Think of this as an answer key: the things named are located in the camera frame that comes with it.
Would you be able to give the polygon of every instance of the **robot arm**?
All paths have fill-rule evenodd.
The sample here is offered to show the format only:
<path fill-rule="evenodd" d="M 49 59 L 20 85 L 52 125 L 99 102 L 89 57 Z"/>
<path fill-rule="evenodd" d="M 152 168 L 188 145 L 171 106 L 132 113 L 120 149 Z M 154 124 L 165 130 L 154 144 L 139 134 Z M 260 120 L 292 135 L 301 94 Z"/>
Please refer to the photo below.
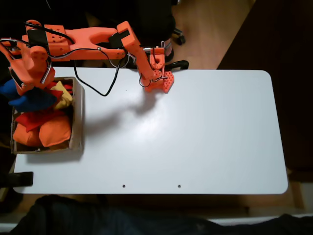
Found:
<path fill-rule="evenodd" d="M 172 73 L 164 72 L 164 48 L 151 49 L 148 60 L 128 22 L 119 24 L 117 29 L 91 27 L 75 30 L 66 30 L 61 25 L 45 25 L 43 28 L 34 20 L 26 24 L 27 35 L 23 35 L 22 40 L 0 39 L 0 51 L 10 62 L 9 70 L 19 95 L 34 87 L 43 89 L 54 80 L 51 61 L 122 59 L 128 53 L 136 57 L 140 82 L 146 91 L 157 88 L 168 92 L 174 82 Z M 8 41 L 17 42 L 15 50 L 9 48 Z M 109 43 L 111 48 L 100 47 L 98 43 Z"/>

